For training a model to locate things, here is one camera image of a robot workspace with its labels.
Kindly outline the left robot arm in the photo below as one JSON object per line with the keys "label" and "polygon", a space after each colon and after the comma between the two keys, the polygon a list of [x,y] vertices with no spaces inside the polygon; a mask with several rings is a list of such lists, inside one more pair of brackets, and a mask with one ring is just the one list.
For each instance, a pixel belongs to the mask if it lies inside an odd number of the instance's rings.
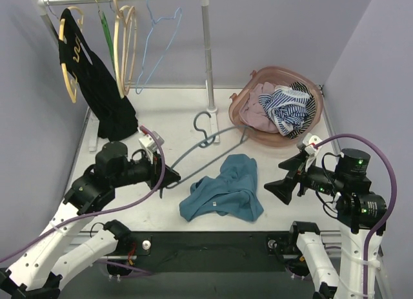
{"label": "left robot arm", "polygon": [[99,258],[112,252],[125,254],[131,246],[131,232],[117,220],[106,222],[69,253],[65,249],[114,200],[116,188],[145,182],[156,190],[180,180],[175,170],[162,164],[155,145],[143,147],[139,153],[140,160],[129,160],[124,143],[106,143],[95,163],[72,183],[40,240],[1,269],[1,290],[12,298],[57,298],[70,280]]}

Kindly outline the teal plastic hanger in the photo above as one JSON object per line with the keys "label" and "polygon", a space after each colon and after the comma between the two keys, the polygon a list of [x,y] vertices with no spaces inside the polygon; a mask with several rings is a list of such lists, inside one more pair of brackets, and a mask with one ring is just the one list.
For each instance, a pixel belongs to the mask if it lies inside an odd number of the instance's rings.
{"label": "teal plastic hanger", "polygon": [[160,188],[160,194],[159,194],[159,197],[161,199],[163,198],[163,190],[164,189],[170,190],[170,189],[176,188],[177,186],[179,186],[182,183],[186,182],[187,180],[189,180],[190,178],[192,178],[196,174],[198,174],[201,171],[205,170],[207,167],[209,167],[211,164],[218,161],[220,158],[224,157],[225,155],[229,154],[230,152],[232,152],[236,148],[240,147],[247,140],[249,140],[252,137],[252,135],[256,134],[256,130],[253,129],[251,126],[248,126],[248,125],[234,125],[234,126],[225,128],[224,130],[220,130],[220,131],[217,131],[215,133],[211,133],[211,135],[208,136],[206,130],[202,129],[202,128],[199,128],[198,125],[197,125],[198,118],[201,115],[206,115],[209,118],[211,118],[212,115],[211,115],[211,113],[209,113],[207,111],[202,111],[202,112],[197,113],[195,118],[193,119],[193,122],[192,122],[193,128],[195,129],[195,131],[202,132],[203,135],[204,135],[204,138],[201,141],[199,141],[198,143],[196,143],[195,145],[193,145],[192,147],[190,147],[180,157],[178,157],[178,159],[176,159],[175,162],[170,167],[171,169],[174,169],[179,163],[181,163],[194,150],[196,150],[196,149],[207,149],[210,146],[212,146],[214,144],[214,140],[221,134],[224,134],[224,133],[229,132],[231,130],[238,130],[238,131],[241,131],[241,137],[240,137],[238,143],[235,144],[233,147],[231,147],[228,150],[224,151],[222,154],[216,156],[213,160],[209,161],[208,163],[205,163],[203,166],[201,166],[199,169],[195,170],[193,173],[189,174],[187,177],[181,178],[178,182],[171,183],[171,184],[167,185],[166,187],[161,187]]}

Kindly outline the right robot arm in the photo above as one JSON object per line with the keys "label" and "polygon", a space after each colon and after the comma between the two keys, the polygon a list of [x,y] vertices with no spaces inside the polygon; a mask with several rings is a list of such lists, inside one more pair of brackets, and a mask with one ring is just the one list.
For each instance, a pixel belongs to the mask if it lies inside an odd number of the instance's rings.
{"label": "right robot arm", "polygon": [[279,164],[287,171],[282,180],[266,183],[264,188],[288,205],[292,193],[307,190],[333,197],[341,235],[340,268],[334,269],[321,232],[314,222],[294,222],[287,234],[287,247],[304,258],[314,283],[314,298],[373,298],[378,252],[385,226],[374,226],[384,217],[387,204],[370,191],[367,178],[370,155],[358,149],[343,149],[333,171],[318,167],[310,155],[299,154]]}

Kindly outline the teal tank top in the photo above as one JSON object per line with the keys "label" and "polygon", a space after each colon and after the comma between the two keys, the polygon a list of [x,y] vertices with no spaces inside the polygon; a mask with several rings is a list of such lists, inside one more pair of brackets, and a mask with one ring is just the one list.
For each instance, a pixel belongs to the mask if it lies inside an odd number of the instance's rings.
{"label": "teal tank top", "polygon": [[257,162],[245,154],[229,155],[219,175],[205,176],[190,186],[190,194],[179,204],[182,218],[190,222],[199,216],[216,213],[256,222],[264,213],[257,197]]}

